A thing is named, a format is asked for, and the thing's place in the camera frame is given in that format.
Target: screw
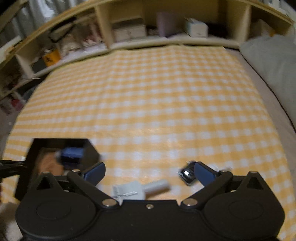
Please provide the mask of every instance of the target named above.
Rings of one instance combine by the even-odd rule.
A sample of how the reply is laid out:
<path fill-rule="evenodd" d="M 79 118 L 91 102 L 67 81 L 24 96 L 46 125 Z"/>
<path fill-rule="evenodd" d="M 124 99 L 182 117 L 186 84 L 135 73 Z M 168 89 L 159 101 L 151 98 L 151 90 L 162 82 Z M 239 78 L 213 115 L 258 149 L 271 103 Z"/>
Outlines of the screw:
<path fill-rule="evenodd" d="M 102 201 L 102 204 L 106 207 L 113 207 L 117 204 L 117 201 L 115 199 L 112 198 L 107 198 L 105 200 Z"/>
<path fill-rule="evenodd" d="M 146 205 L 146 208 L 148 208 L 148 209 L 153 209 L 153 208 L 154 208 L 154 205 L 153 205 L 153 204 L 147 204 L 147 205 Z"/>
<path fill-rule="evenodd" d="M 197 200 L 194 199 L 194 198 L 187 198 L 183 201 L 183 203 L 188 206 L 188 207 L 191 207 L 191 206 L 194 206 L 197 204 Z"/>

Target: black box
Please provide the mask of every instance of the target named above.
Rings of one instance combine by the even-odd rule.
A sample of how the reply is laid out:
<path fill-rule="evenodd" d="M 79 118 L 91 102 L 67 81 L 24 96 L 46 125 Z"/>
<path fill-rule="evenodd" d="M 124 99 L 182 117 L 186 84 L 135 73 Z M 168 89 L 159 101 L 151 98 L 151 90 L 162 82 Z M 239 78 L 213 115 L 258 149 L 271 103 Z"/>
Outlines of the black box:
<path fill-rule="evenodd" d="M 21 173 L 17 183 L 15 191 L 16 199 L 22 200 L 30 183 L 38 177 L 38 173 L 35 172 L 35 167 L 41 157 L 47 152 L 62 150 L 66 147 L 79 147 L 84 149 L 83 158 L 77 166 L 81 171 L 90 168 L 100 161 L 100 154 L 88 139 L 34 139 L 24 163 L 24 171 Z"/>

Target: gray cushion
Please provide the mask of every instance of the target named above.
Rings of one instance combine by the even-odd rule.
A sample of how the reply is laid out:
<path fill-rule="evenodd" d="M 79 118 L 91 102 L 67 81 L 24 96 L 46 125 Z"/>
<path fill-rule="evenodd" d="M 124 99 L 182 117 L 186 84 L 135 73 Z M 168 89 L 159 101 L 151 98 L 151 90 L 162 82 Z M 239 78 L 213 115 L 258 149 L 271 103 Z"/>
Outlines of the gray cushion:
<path fill-rule="evenodd" d="M 296 126 L 296 45 L 287 37 L 260 36 L 240 51 L 266 81 Z"/>

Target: yellow container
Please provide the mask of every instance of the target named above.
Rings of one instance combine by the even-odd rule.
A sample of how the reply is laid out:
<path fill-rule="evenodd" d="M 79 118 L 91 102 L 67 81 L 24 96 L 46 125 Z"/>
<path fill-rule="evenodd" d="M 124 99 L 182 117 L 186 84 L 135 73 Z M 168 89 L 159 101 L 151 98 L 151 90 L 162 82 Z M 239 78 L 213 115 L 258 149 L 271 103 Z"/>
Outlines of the yellow container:
<path fill-rule="evenodd" d="M 57 49 L 55 49 L 51 53 L 45 54 L 42 58 L 47 67 L 52 66 L 61 60 L 61 56 Z"/>

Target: gingham pattern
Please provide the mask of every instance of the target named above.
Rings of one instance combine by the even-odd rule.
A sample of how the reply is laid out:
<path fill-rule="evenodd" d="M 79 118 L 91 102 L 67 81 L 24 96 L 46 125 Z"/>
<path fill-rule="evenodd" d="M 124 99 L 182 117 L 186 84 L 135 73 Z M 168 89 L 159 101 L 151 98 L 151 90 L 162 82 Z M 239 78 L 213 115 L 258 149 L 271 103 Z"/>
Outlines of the gingham pattern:
<path fill-rule="evenodd" d="M 157 199 L 190 196 L 177 170 L 187 160 L 257 170 L 285 209 L 279 238 L 295 235 L 287 161 L 263 102 L 239 62 L 222 47 L 120 50 L 60 68 L 19 115 L 4 158 L 20 160 L 32 138 L 89 138 L 106 163 L 100 189 L 167 179 Z M 3 183 L 13 201 L 16 178 Z"/>

